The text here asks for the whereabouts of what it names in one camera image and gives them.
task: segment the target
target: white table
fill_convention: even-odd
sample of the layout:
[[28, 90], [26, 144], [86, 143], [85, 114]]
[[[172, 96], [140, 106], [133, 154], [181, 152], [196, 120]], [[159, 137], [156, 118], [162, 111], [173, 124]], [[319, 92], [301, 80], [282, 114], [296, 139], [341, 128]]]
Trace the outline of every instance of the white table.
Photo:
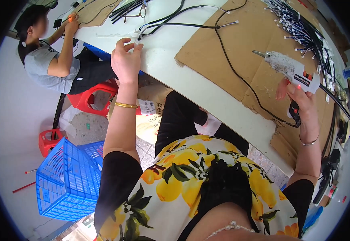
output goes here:
[[[221, 7], [226, 1], [187, 0], [183, 8], [200, 4]], [[108, 18], [103, 26], [79, 29], [75, 37], [111, 53], [121, 37], [128, 37], [129, 32], [133, 32], [143, 24], [171, 14], [179, 5], [180, 0], [152, 0], [148, 2], [148, 12], [144, 19], [140, 17], [127, 18], [126, 23], [122, 19], [112, 25]], [[131, 15], [134, 15], [135, 12], [137, 15], [138, 11], [139, 8], [135, 9]], [[196, 8], [180, 14], [173, 18], [171, 22], [203, 24], [216, 11], [217, 9], [212, 7]], [[163, 26], [153, 35], [143, 38], [141, 41], [144, 44], [141, 70], [221, 120], [290, 177], [293, 174], [293, 169], [270, 145], [270, 140], [276, 128], [274, 122], [266, 120], [260, 114], [255, 114], [196, 71], [187, 66], [180, 67], [177, 65], [174, 59], [175, 55], [196, 31], [197, 28], [195, 27]]]

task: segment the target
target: black sleeve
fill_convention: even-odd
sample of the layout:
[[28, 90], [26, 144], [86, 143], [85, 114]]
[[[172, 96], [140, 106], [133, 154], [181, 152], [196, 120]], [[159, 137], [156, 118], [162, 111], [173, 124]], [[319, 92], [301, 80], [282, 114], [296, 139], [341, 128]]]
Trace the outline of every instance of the black sleeve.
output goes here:
[[307, 179], [300, 179], [285, 188], [282, 192], [297, 212], [299, 227], [298, 237], [301, 238], [302, 228], [305, 224], [307, 211], [314, 192], [314, 185]]
[[142, 174], [139, 162], [124, 152], [110, 152], [104, 157], [94, 216], [97, 234], [105, 220], [127, 200]]

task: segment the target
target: red plastic stool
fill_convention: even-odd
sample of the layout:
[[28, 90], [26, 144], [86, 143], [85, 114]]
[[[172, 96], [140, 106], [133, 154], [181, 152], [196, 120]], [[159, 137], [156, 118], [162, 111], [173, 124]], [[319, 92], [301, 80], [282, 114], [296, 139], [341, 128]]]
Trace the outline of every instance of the red plastic stool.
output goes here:
[[[46, 133], [52, 133], [52, 139], [55, 134], [57, 134], [56, 140], [49, 140], [45, 135]], [[38, 147], [40, 148], [43, 157], [47, 157], [49, 154], [49, 149], [55, 147], [57, 143], [63, 138], [63, 135], [59, 129], [52, 129], [41, 132], [38, 136]]]
[[96, 110], [91, 107], [90, 104], [93, 104], [93, 93], [96, 91], [104, 91], [111, 94], [111, 97], [114, 97], [117, 94], [118, 86], [114, 80], [111, 80], [112, 83], [103, 82], [100, 83], [87, 91], [80, 94], [67, 94], [68, 99], [72, 103], [72, 106], [84, 111], [86, 113], [98, 114], [100, 116], [106, 117], [109, 110], [109, 101], [102, 110]]

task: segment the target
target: black pants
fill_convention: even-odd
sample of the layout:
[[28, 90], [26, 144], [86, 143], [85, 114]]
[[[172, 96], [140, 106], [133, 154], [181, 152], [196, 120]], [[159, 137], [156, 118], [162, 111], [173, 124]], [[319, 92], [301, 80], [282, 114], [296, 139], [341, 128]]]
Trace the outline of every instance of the black pants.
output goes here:
[[[206, 120], [207, 114], [200, 110], [196, 104], [176, 91], [172, 91], [167, 95], [163, 109], [158, 140], [155, 144], [155, 157], [171, 142], [197, 135], [194, 123], [204, 125]], [[247, 156], [249, 143], [225, 124], [221, 124], [214, 136], [234, 144], [243, 155]]]
[[80, 60], [80, 70], [69, 94], [80, 94], [106, 80], [117, 78], [110, 62], [99, 61], [99, 57], [86, 47], [75, 58]]

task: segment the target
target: glue gun power cord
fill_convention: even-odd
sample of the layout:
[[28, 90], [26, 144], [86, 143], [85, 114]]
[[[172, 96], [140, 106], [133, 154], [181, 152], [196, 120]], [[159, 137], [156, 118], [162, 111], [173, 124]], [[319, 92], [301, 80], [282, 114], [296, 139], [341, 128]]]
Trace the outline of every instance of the glue gun power cord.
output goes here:
[[[225, 12], [223, 12], [223, 13], [218, 17], [218, 19], [216, 20], [215, 26], [218, 26], [219, 20], [220, 20], [227, 12], [240, 9], [241, 7], [243, 7], [244, 5], [246, 5], [246, 3], [247, 3], [247, 0], [245, 0], [245, 3], [244, 3], [243, 5], [241, 5], [240, 7], [236, 7], [236, 8], [233, 8], [233, 9], [230, 9], [230, 10], [226, 10]], [[226, 50], [225, 50], [225, 47], [224, 47], [222, 38], [221, 38], [220, 35], [219, 35], [218, 29], [215, 29], [215, 32], [216, 32], [216, 35], [217, 35], [218, 38], [219, 38], [219, 41], [220, 41], [220, 44], [221, 44], [221, 46], [222, 46], [224, 55], [226, 56], [227, 62], [229, 63], [229, 65], [230, 65], [232, 71], [235, 73], [236, 76], [238, 76], [241, 80], [243, 80], [243, 82], [245, 82], [245, 84], [251, 89], [251, 91], [252, 91], [252, 92], [254, 93], [254, 95], [255, 95], [255, 98], [257, 99], [257, 102], [258, 102], [259, 106], [260, 106], [264, 111], [266, 111], [267, 113], [269, 113], [269, 114], [270, 114], [273, 118], [275, 118], [276, 120], [278, 120], [278, 121], [280, 121], [280, 122], [282, 122], [282, 123], [285, 123], [285, 124], [287, 124], [287, 125], [289, 125], [289, 126], [298, 128], [298, 127], [301, 125], [301, 122], [300, 122], [300, 121], [297, 122], [297, 123], [295, 123], [295, 124], [289, 123], [289, 122], [287, 122], [287, 121], [285, 121], [285, 120], [283, 120], [283, 119], [277, 117], [276, 115], [274, 115], [274, 114], [271, 113], [268, 109], [264, 108], [264, 107], [261, 105], [261, 103], [260, 103], [260, 101], [259, 101], [259, 98], [258, 98], [258, 95], [255, 93], [255, 90], [251, 87], [251, 85], [250, 85], [242, 76], [240, 76], [240, 75], [235, 71], [234, 67], [232, 66], [232, 64], [231, 64], [231, 62], [230, 62], [230, 59], [229, 59], [229, 57], [228, 57], [228, 55], [227, 55], [227, 53], [226, 53]]]

